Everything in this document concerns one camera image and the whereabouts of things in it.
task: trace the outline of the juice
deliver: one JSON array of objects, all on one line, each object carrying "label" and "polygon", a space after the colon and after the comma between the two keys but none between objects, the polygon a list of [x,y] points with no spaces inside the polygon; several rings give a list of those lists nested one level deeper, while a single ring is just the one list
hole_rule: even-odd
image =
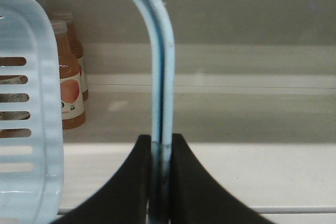
[{"label": "juice", "polygon": [[70,51],[65,21],[51,20],[51,24],[58,50],[63,129],[72,129],[82,125],[86,119],[80,87],[80,66]]},{"label": "juice", "polygon": [[75,54],[80,65],[80,85],[83,92],[83,99],[86,101],[89,98],[89,91],[84,68],[84,50],[82,44],[79,42],[76,36],[73,14],[69,11],[58,11],[53,12],[52,17],[54,19],[62,19],[67,23],[70,50],[73,54]]}]

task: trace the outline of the basket slot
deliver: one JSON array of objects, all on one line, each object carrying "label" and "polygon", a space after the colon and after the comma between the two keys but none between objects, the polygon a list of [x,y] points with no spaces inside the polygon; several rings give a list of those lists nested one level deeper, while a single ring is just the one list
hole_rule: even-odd
[{"label": "basket slot", "polygon": [[21,172],[31,172],[34,170],[34,164],[30,162],[24,163],[4,163],[0,162],[0,173],[21,173]]},{"label": "basket slot", "polygon": [[1,146],[0,156],[12,156],[12,155],[27,155],[33,152],[33,148],[29,145],[21,146]]},{"label": "basket slot", "polygon": [[0,57],[0,66],[24,66],[27,63],[24,57]]},{"label": "basket slot", "polygon": [[18,224],[19,220],[18,219],[12,219],[12,218],[1,218],[0,217],[0,223],[1,224]]},{"label": "basket slot", "polygon": [[27,82],[28,82],[28,77],[27,76],[25,76],[25,75],[22,75],[22,74],[19,74],[19,75],[11,75],[12,76],[12,78],[18,78],[18,77],[20,77],[20,79],[21,79],[21,81],[22,81],[22,83],[10,83],[10,82],[6,82],[6,81],[3,81],[3,83],[1,83],[1,85],[24,85],[24,84],[26,84]]},{"label": "basket slot", "polygon": [[[12,112],[12,111],[0,111],[0,112],[6,114],[6,112]],[[21,119],[21,120],[27,120],[27,119],[30,118],[30,113],[29,113],[28,111],[16,111],[16,112],[19,112],[19,113],[25,113],[25,114],[29,115],[27,118],[23,118],[23,119]],[[8,117],[4,116],[4,117],[2,118],[2,120],[3,120],[3,121],[12,121],[12,120],[14,120],[14,119],[11,119],[11,118],[8,118]]]}]

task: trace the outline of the orange juice bottle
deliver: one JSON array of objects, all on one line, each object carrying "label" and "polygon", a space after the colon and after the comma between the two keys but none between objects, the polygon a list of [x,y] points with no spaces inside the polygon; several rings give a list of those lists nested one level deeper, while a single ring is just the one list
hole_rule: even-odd
[{"label": "orange juice bottle", "polygon": [[84,68],[84,51],[82,44],[78,41],[76,37],[75,25],[73,21],[73,14],[67,10],[60,10],[52,13],[53,19],[62,19],[67,23],[68,36],[70,43],[70,50],[75,54],[78,59],[81,72],[80,72],[80,86],[83,92],[83,99],[86,101],[89,98],[88,85],[86,81],[85,68]]},{"label": "orange juice bottle", "polygon": [[[0,66],[23,66],[26,59],[22,57],[0,57]],[[0,84],[26,84],[28,81],[26,76],[0,76]],[[29,99],[27,94],[0,94],[0,102],[27,102]],[[30,117],[27,111],[10,111],[3,112],[4,120],[25,120]]]},{"label": "orange juice bottle", "polygon": [[63,129],[72,129],[85,122],[83,95],[80,87],[80,66],[70,51],[68,29],[64,20],[51,20],[59,62]]}]

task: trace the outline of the glass bottle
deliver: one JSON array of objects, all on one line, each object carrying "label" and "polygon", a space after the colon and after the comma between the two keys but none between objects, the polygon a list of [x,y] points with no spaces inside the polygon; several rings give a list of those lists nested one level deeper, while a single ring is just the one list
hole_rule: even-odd
[{"label": "glass bottle", "polygon": [[51,25],[58,50],[63,129],[72,129],[82,125],[86,119],[80,87],[80,66],[70,51],[66,22],[51,20]]}]

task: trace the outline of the bottle label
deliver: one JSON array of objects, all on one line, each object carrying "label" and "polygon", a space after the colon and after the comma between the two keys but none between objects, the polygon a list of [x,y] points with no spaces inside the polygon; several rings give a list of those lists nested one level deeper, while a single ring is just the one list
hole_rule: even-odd
[{"label": "bottle label", "polygon": [[84,112],[83,95],[79,73],[70,78],[60,79],[62,119],[76,118]]},{"label": "bottle label", "polygon": [[82,92],[85,92],[88,90],[88,85],[87,85],[87,81],[86,81],[86,75],[85,75],[85,69],[84,69],[84,56],[80,57],[78,59],[78,63],[80,66],[80,87],[82,89]]},{"label": "bottle label", "polygon": [[[0,84],[24,84],[27,83],[26,76],[16,76],[13,78],[0,80]],[[28,95],[24,93],[19,94],[0,94],[0,102],[26,102]],[[3,112],[3,119],[6,120],[21,120],[29,117],[29,112],[26,111],[10,111]]]}]

